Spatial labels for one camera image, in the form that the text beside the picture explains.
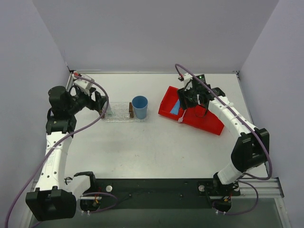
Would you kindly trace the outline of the blue toothpaste tube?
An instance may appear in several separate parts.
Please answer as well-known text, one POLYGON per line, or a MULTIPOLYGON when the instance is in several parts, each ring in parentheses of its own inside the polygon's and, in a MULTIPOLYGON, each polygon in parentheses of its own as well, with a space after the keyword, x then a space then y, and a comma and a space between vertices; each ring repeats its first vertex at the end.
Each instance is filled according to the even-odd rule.
POLYGON ((178 115, 179 110, 180 110, 180 100, 178 99, 175 105, 173 106, 173 108, 171 109, 170 113, 173 115, 178 115))

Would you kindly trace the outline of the white toothpaste tube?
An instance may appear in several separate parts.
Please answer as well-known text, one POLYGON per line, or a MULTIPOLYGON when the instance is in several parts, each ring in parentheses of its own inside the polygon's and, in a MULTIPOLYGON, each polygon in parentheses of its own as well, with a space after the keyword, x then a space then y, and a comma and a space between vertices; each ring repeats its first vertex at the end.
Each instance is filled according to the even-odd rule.
POLYGON ((106 115, 112 115, 112 114, 113 114, 113 111, 112 111, 111 104, 110 104, 109 101, 107 101, 107 102, 105 103, 105 107, 107 107, 105 114, 106 114, 106 115))

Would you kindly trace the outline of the white pink toothbrush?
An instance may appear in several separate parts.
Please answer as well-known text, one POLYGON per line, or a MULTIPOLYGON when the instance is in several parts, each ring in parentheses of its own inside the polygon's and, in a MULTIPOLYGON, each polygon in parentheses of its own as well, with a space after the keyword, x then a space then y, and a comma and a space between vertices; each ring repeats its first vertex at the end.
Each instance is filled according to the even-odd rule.
POLYGON ((185 116, 186 111, 187 111, 187 109, 185 109, 185 110, 183 111, 182 116, 178 119, 178 123, 182 123, 182 122, 183 122, 183 119, 184 119, 184 116, 185 116))

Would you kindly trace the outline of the clear acrylic rack plate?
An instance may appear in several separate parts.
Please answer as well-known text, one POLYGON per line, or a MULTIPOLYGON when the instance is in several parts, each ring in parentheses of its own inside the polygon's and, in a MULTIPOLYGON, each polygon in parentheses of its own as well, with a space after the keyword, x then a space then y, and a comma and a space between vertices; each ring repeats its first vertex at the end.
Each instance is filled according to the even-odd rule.
POLYGON ((111 102, 112 115, 104 116, 105 120, 109 121, 124 121, 129 119, 129 103, 128 102, 111 102))

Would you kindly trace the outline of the blue plastic cup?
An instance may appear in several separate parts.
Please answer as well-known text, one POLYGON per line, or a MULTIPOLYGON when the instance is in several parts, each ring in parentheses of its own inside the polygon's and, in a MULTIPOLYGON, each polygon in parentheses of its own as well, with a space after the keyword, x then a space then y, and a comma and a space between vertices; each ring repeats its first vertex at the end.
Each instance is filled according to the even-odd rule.
POLYGON ((132 106, 138 119, 144 119, 147 116, 148 99, 139 95, 132 99, 132 106))

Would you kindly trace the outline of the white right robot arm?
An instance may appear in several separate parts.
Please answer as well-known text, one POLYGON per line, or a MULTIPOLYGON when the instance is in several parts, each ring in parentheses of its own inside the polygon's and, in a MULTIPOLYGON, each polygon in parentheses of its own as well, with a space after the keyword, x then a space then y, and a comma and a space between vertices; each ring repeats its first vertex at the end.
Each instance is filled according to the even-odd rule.
POLYGON ((178 79, 184 84, 177 91, 181 108, 204 108, 203 115, 214 114, 236 140, 230 162, 214 175, 219 186, 233 184, 268 160, 269 132, 265 128, 259 129, 243 117, 220 88, 206 83, 204 75, 184 74, 178 79))

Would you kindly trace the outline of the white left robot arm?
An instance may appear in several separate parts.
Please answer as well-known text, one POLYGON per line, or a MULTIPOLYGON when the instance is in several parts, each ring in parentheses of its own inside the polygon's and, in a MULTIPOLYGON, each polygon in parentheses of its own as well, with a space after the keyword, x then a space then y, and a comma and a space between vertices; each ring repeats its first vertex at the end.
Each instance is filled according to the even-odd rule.
POLYGON ((93 172, 77 173, 68 185, 64 184, 64 173, 69 146, 77 132, 75 115, 85 107, 100 114, 107 107, 107 97, 93 87, 72 88, 75 95, 63 86, 55 86, 48 92, 51 108, 47 113, 46 160, 38 169, 41 173, 34 191, 28 192, 25 199, 39 222, 72 218, 78 198, 97 191, 93 172))

